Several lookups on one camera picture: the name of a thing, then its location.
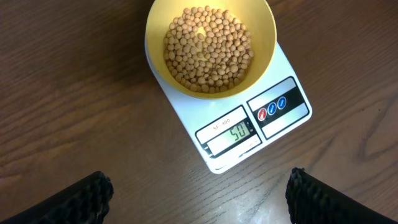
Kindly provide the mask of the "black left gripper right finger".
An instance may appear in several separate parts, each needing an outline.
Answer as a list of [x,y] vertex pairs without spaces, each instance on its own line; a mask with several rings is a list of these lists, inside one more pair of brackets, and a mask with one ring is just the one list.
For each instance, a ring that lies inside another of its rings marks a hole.
[[285,198],[294,224],[397,224],[297,167],[292,169]]

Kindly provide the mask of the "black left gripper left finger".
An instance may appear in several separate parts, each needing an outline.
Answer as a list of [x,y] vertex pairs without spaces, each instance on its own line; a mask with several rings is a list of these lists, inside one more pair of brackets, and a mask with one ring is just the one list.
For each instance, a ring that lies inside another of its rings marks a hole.
[[111,179],[96,171],[1,224],[102,224],[113,194]]

